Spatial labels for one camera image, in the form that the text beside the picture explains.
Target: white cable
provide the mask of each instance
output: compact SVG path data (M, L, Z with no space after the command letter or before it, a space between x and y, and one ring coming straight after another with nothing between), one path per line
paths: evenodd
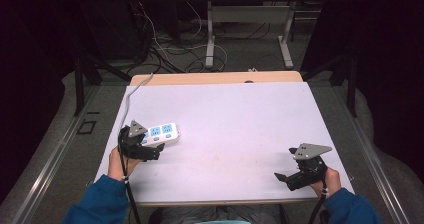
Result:
M196 36L202 30L202 18L200 18L199 13L197 13L197 11L194 9L194 7L192 5L190 5L189 2L187 2L187 5L189 5L191 10L193 10L194 14L196 14L197 21L199 22L199 30L197 30L197 32L193 34L193 36Z
M155 30L155 26L153 25L153 21L150 19L149 16L147 16L146 12L143 9L143 13L144 16L147 18L147 20L149 20L150 24L152 25L152 29L153 29L153 40L155 41L156 45L158 45L159 49L162 50L163 54L166 57L166 60L168 60L169 63L171 63L172 65L174 65L168 58L168 55L166 55L165 50L162 48L162 46L158 43L157 39L156 39L156 30Z
M187 47L187 48L184 48L184 49L179 49L179 48L164 48L163 50L171 50L171 51L185 51L186 49L187 50L192 50L192 49L197 49L197 48L201 48L201 47L207 47L208 45L200 45L200 46L196 46L196 47ZM224 64L226 64L227 63L227 52L222 48L222 47L220 47L220 46L218 46L218 45L213 45L214 47L218 47L219 49L221 49L221 51L225 54L225 61L224 61Z
M145 83L149 82L152 78L153 78L153 73L150 73L150 75L149 75L146 79L144 79L143 81L141 81L141 82L137 85L137 87L136 87L136 88L134 88L134 90L132 90L130 93L128 93L128 94L125 96L125 110L124 110L124 115L123 115L123 117L122 117L122 119L121 119L121 123L120 123L120 125L119 125L119 128L122 128L122 127L123 127L123 125L124 125L124 121L125 121L125 118L127 118L128 110L129 110L129 108L130 108L130 97L131 97L131 95L132 95L132 94L134 94L134 92L136 92L136 91L137 91L137 89L138 89L141 85L143 85L143 84L145 84Z

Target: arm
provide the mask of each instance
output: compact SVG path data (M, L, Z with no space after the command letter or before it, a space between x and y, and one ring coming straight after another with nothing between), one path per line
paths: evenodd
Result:
M325 181L328 195L324 206L330 213L329 223L381 223L376 211L362 196L354 195L341 187L339 172L328 168ZM322 182L311 185L317 196L321 196Z
M124 157L130 175L140 160ZM109 155L108 175L90 185L81 202L73 205L62 223L122 223L128 207L119 152L114 148Z

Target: desk leg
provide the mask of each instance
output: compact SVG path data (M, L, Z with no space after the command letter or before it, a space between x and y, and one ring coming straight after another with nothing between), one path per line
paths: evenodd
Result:
M206 68L213 67L213 56L215 48L215 37L213 35L213 15L212 15L212 3L208 2L208 47L206 49Z
M289 48L287 47L287 39L290 35L290 28L293 22L295 9L296 9L296 2L291 2L289 7L289 13L287 14L287 21L284 25L283 36L278 36L278 42L280 44L281 53L283 55L284 65L289 70L293 69L294 65L290 56Z

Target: person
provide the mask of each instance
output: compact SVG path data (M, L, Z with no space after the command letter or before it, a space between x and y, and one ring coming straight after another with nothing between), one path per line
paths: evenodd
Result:
M377 212L368 200L342 188L339 172L329 168L325 173L328 194L324 206L330 214L328 223L381 223ZM323 183L321 181L310 185L318 197L321 196Z
M127 159L128 176L141 160ZM329 224L381 223L366 198L341 187L339 172L328 168L325 176L328 195L324 206L330 213ZM321 196L322 182L310 185ZM279 205L238 205L216 207L169 207L161 209L161 223L281 223ZM128 208L120 155L114 148L109 155L108 174L90 185L81 202L72 205L62 223L123 223Z

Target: metal frame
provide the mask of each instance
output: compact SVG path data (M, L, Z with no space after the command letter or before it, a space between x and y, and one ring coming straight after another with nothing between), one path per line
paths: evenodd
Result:
M333 88L333 90L336 94L336 97L340 105L345 106L345 99L344 99L345 95L343 93L342 88L337 87L337 88ZM380 194L384 202L386 203L387 209L389 210L393 221L399 224L410 223L408 216L406 215L405 211L403 210L402 206L399 203L399 200L396 194L393 191L393 188L389 179L387 178L383 168L381 167L380 159L378 158L374 150L373 144L365 135L358 119L353 118L350 115L350 110L348 108L343 108L343 110L345 114L348 116L353 126L353 129L355 130L356 135L360 140L360 143L361 143L360 149L362 151L362 155L368 165L368 168L374 178L374 181L380 191Z
M97 95L98 90L98 86L93 86L90 88L87 93L87 105L85 105L85 107L82 109L82 113L85 113L85 110L87 110L87 108L90 106L90 103ZM83 117L84 115L79 115L72 119L68 130L64 133L62 140L59 141L57 147L50 155L49 159L44 165L43 170L41 171L37 180L34 182L31 191L16 213L12 224L24 224L31 222L31 218L34 215L35 210L40 204L40 201L43 199L47 188L50 186L56 171L59 169L59 166L65 157L73 138L75 137L77 128L83 122Z
M287 39L296 3L289 6L212 6L208 2L208 45L206 50L206 68L212 68L215 36L213 35L213 23L215 22L270 22L284 23L283 35L278 36L281 54L287 69L293 69L293 62L287 47Z

